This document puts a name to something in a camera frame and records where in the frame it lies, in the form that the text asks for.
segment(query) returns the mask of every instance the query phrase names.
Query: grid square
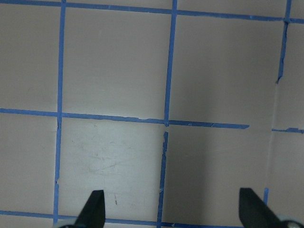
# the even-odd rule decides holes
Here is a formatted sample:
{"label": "grid square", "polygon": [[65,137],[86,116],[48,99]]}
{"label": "grid square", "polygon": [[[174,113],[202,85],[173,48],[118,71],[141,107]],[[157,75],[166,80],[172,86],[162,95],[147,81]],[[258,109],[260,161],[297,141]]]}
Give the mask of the grid square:
{"label": "grid square", "polygon": [[284,17],[286,0],[179,0],[179,10]]}
{"label": "grid square", "polygon": [[59,214],[78,215],[103,189],[108,219],[155,221],[163,133],[160,124],[64,119]]}
{"label": "grid square", "polygon": [[275,128],[304,129],[304,25],[290,24],[284,60],[284,75],[280,79]]}
{"label": "grid square", "polygon": [[67,2],[171,9],[172,0],[67,0]]}
{"label": "grid square", "polygon": [[304,2],[302,0],[292,0],[291,2],[291,18],[304,19]]}
{"label": "grid square", "polygon": [[269,129],[282,22],[177,17],[170,119]]}
{"label": "grid square", "polygon": [[67,9],[64,111],[162,119],[170,19]]}
{"label": "grid square", "polygon": [[278,215],[303,219],[304,140],[298,133],[273,132],[268,204]]}
{"label": "grid square", "polygon": [[1,4],[1,108],[57,110],[59,14],[59,7]]}
{"label": "grid square", "polygon": [[0,114],[0,210],[53,214],[57,120]]}
{"label": "grid square", "polygon": [[53,225],[53,220],[48,218],[0,215],[0,224],[6,228],[50,228]]}
{"label": "grid square", "polygon": [[263,197],[270,131],[169,128],[162,220],[241,226],[239,188]]}

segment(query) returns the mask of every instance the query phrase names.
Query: beige surface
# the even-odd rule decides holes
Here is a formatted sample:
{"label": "beige surface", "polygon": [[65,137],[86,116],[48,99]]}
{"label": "beige surface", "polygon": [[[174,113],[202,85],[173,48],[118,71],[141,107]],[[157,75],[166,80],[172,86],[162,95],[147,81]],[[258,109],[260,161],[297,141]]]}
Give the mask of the beige surface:
{"label": "beige surface", "polygon": [[57,110],[59,7],[0,5],[0,107]]}
{"label": "beige surface", "polygon": [[290,17],[304,19],[304,2],[302,0],[292,0]]}
{"label": "beige surface", "polygon": [[53,214],[57,120],[0,114],[0,210]]}
{"label": "beige surface", "polygon": [[48,218],[0,215],[0,224],[1,227],[6,228],[51,228],[53,220]]}
{"label": "beige surface", "polygon": [[170,119],[269,129],[282,22],[178,16]]}
{"label": "beige surface", "polygon": [[162,119],[170,19],[67,9],[64,112]]}
{"label": "beige surface", "polygon": [[298,133],[273,133],[270,156],[269,206],[279,215],[303,221],[304,136]]}
{"label": "beige surface", "polygon": [[59,213],[78,215],[92,190],[106,217],[156,221],[163,125],[64,119]]}
{"label": "beige surface", "polygon": [[178,0],[179,10],[284,17],[286,0]]}
{"label": "beige surface", "polygon": [[238,191],[263,197],[269,133],[170,126],[163,221],[241,226]]}
{"label": "beige surface", "polygon": [[290,24],[284,64],[277,94],[276,129],[304,129],[304,25]]}

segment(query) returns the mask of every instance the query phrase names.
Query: blue painter's tape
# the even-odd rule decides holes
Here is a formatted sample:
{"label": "blue painter's tape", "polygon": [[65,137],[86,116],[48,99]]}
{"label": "blue painter's tape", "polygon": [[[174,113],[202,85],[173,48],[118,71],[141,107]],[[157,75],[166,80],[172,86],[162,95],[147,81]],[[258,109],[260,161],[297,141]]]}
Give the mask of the blue painter's tape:
{"label": "blue painter's tape", "polygon": [[264,189],[264,197],[263,197],[263,202],[267,205],[268,203],[268,194],[269,194],[269,189],[265,188]]}
{"label": "blue painter's tape", "polygon": [[55,181],[54,181],[54,208],[53,223],[58,221],[59,204],[59,173],[60,173],[60,152],[61,152],[61,124],[62,124],[62,87],[63,87],[63,51],[64,51],[64,29],[66,17],[66,0],[61,0],[60,30],[59,30],[59,56],[58,56],[58,94],[57,94],[57,136],[55,155]]}
{"label": "blue painter's tape", "polygon": [[53,215],[50,215],[50,214],[39,214],[39,213],[6,211],[6,210],[0,210],[0,215],[25,216],[25,217],[46,218],[46,219],[53,218]]}
{"label": "blue painter's tape", "polygon": [[284,72],[284,60],[285,60],[286,43],[287,43],[287,30],[288,30],[288,23],[284,22],[282,47],[281,47],[281,56],[280,56],[280,65],[279,65],[279,73],[278,73],[278,77],[277,77],[277,81],[276,81],[277,84],[279,83],[279,81],[283,77],[283,72]]}
{"label": "blue painter's tape", "polygon": [[287,44],[287,31],[288,31],[288,24],[290,22],[290,9],[291,9],[291,0],[287,0],[286,10],[285,10],[285,19],[284,19],[283,37],[282,37],[282,47],[281,47],[279,72],[278,72],[277,81],[276,81],[277,84],[279,83],[279,81],[283,77],[283,73],[284,73],[284,60],[285,60],[286,44]]}
{"label": "blue painter's tape", "polygon": [[304,24],[304,19],[290,18],[289,23]]}
{"label": "blue painter's tape", "polygon": [[77,216],[58,215],[58,219],[76,219]]}
{"label": "blue painter's tape", "polygon": [[229,227],[229,226],[205,226],[205,225],[189,225],[182,223],[169,223],[163,222],[161,224],[163,227],[179,227],[179,228],[242,228],[242,227]]}
{"label": "blue painter's tape", "polygon": [[94,120],[113,120],[113,121],[125,121],[135,123],[148,123],[148,124],[163,124],[163,120],[159,119],[139,119],[136,117],[121,117],[110,115],[92,115],[92,114],[75,114],[75,113],[62,113],[62,117],[66,118],[80,118],[80,119],[94,119]]}
{"label": "blue painter's tape", "polygon": [[284,20],[284,18],[278,18],[278,17],[264,17],[264,16],[229,14],[229,13],[198,12],[198,11],[188,11],[188,10],[177,10],[177,14],[178,15],[185,15],[185,16],[201,16],[201,17],[260,20],[260,21],[280,21],[280,20]]}
{"label": "blue painter's tape", "polygon": [[29,6],[57,6],[60,7],[60,2],[55,1],[34,1],[34,0],[0,0],[0,3],[15,4],[15,5],[29,5]]}
{"label": "blue painter's tape", "polygon": [[231,129],[246,129],[250,125],[247,124],[234,124],[234,123],[208,123],[208,122],[193,122],[170,120],[172,125],[195,126],[195,127],[216,127],[216,128],[231,128]]}
{"label": "blue painter's tape", "polygon": [[299,129],[299,128],[294,128],[294,127],[290,127],[287,128],[286,130],[278,130],[278,129],[272,129],[273,132],[287,132],[287,133],[304,133],[303,129]]}
{"label": "blue painter's tape", "polygon": [[286,2],[286,10],[285,10],[285,20],[290,19],[290,11],[291,11],[291,0],[287,0]]}
{"label": "blue painter's tape", "polygon": [[105,222],[107,222],[107,223],[118,223],[118,224],[156,226],[156,222],[153,222],[153,221],[140,221],[140,220],[125,220],[125,219],[106,218]]}
{"label": "blue painter's tape", "polygon": [[144,7],[131,7],[131,6],[113,6],[113,5],[99,5],[99,4],[86,4],[86,3],[67,3],[66,7],[69,8],[83,8],[83,9],[95,9],[95,10],[118,10],[128,12],[144,12],[144,13],[162,13],[171,14],[170,9],[155,9]]}
{"label": "blue painter's tape", "polygon": [[57,117],[57,113],[55,113],[55,112],[32,111],[32,110],[23,110],[23,109],[0,108],[0,113],[23,114],[23,115],[39,115],[39,116],[54,116],[54,117]]}
{"label": "blue painter's tape", "polygon": [[160,180],[160,196],[158,200],[158,212],[157,212],[157,228],[162,227],[162,207],[163,207],[163,196],[165,188],[165,175],[166,175],[166,161],[167,161],[167,148],[168,148],[168,132],[165,132],[163,135],[163,144],[162,144],[162,157],[161,157],[161,180]]}
{"label": "blue painter's tape", "polygon": [[165,120],[166,126],[169,126],[169,108],[170,108],[170,94],[171,94],[171,79],[172,79],[176,16],[177,16],[177,0],[173,0],[172,14],[171,14],[171,27],[170,27],[169,53],[168,53],[168,65],[167,65],[165,108],[164,108],[164,120]]}

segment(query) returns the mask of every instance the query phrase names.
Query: blue tape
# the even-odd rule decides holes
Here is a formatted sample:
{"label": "blue tape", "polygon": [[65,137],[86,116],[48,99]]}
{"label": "blue tape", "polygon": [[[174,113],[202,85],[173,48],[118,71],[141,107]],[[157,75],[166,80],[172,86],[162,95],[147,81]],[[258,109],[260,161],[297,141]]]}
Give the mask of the blue tape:
{"label": "blue tape", "polygon": [[169,223],[163,222],[161,224],[163,227],[179,227],[179,228],[242,228],[242,227],[229,227],[229,226],[205,226],[205,225],[189,225],[182,223]]}
{"label": "blue tape", "polygon": [[164,109],[164,120],[165,120],[166,126],[169,126],[169,108],[170,108],[170,93],[171,93],[171,79],[172,79],[176,16],[177,16],[177,0],[173,0],[172,14],[171,14],[171,27],[170,27],[169,53],[168,53],[168,66],[167,66],[165,109]]}
{"label": "blue tape", "polygon": [[60,7],[60,2],[55,1],[34,1],[34,0],[0,0],[3,4],[29,5],[29,6],[57,6]]}
{"label": "blue tape", "polygon": [[20,211],[6,211],[6,210],[0,210],[0,215],[25,216],[25,217],[46,218],[46,219],[53,218],[53,215],[49,215],[49,214],[39,214],[39,213],[20,212]]}
{"label": "blue tape", "polygon": [[148,124],[155,124],[155,123],[163,124],[163,120],[159,120],[159,119],[139,119],[136,117],[122,117],[122,116],[110,116],[110,115],[62,113],[62,117],[79,118],[79,119],[94,119],[94,120],[113,120],[113,121],[148,123]]}
{"label": "blue tape", "polygon": [[304,24],[304,19],[290,18],[289,23]]}
{"label": "blue tape", "polygon": [[55,183],[54,183],[54,208],[53,223],[58,221],[59,202],[59,173],[60,173],[60,152],[61,152],[61,124],[62,124],[62,87],[63,87],[63,51],[64,51],[64,29],[66,17],[66,0],[61,0],[60,30],[59,30],[59,56],[58,56],[58,94],[57,94],[57,136],[55,155]]}
{"label": "blue tape", "polygon": [[162,144],[162,157],[161,157],[161,180],[160,180],[160,196],[158,200],[158,212],[157,212],[157,228],[162,227],[162,207],[163,207],[163,196],[165,188],[165,175],[166,175],[166,152],[168,148],[168,132],[163,135],[164,141]]}
{"label": "blue tape", "polygon": [[230,14],[230,13],[211,13],[211,12],[199,12],[199,11],[188,11],[188,10],[177,10],[177,14],[184,16],[201,16],[201,17],[204,16],[204,17],[213,17],[213,18],[260,20],[260,21],[284,20],[284,18],[278,18],[278,17],[265,17],[265,16]]}
{"label": "blue tape", "polygon": [[107,222],[107,223],[118,223],[118,224],[156,226],[156,222],[153,222],[153,221],[140,221],[140,220],[125,220],[125,219],[106,218],[105,222]]}
{"label": "blue tape", "polygon": [[113,5],[99,5],[99,4],[86,4],[86,3],[67,3],[66,7],[69,8],[83,8],[83,9],[96,9],[96,10],[118,10],[128,12],[144,12],[144,13],[161,13],[171,14],[170,9],[155,9],[144,7],[131,7],[131,6],[113,6]]}
{"label": "blue tape", "polygon": [[285,60],[285,54],[286,54],[287,31],[288,31],[288,24],[290,22],[290,9],[291,9],[291,0],[287,0],[285,19],[284,19],[283,37],[282,37],[281,56],[280,56],[280,64],[279,64],[279,73],[278,73],[277,81],[276,81],[277,84],[283,77],[283,73],[284,73],[284,60]]}
{"label": "blue tape", "polygon": [[57,117],[57,113],[55,113],[55,112],[32,111],[32,110],[23,110],[23,109],[0,108],[0,113],[23,114],[23,115],[39,115],[39,116],[54,116],[54,117]]}
{"label": "blue tape", "polygon": [[170,120],[170,124],[182,125],[182,126],[216,127],[216,128],[231,128],[231,129],[246,129],[250,126],[247,124],[208,123],[208,122],[193,122],[193,121],[181,121],[181,120]]}
{"label": "blue tape", "polygon": [[301,134],[304,133],[303,129],[293,128],[293,127],[287,128],[286,130],[272,129],[271,131],[273,131],[273,132],[287,132],[287,133],[301,133]]}
{"label": "blue tape", "polygon": [[290,11],[291,11],[291,0],[287,0],[286,10],[285,10],[285,21],[287,22],[289,22],[290,20]]}
{"label": "blue tape", "polygon": [[265,188],[264,189],[264,197],[263,197],[263,202],[267,205],[268,204],[268,194],[269,194],[269,189]]}

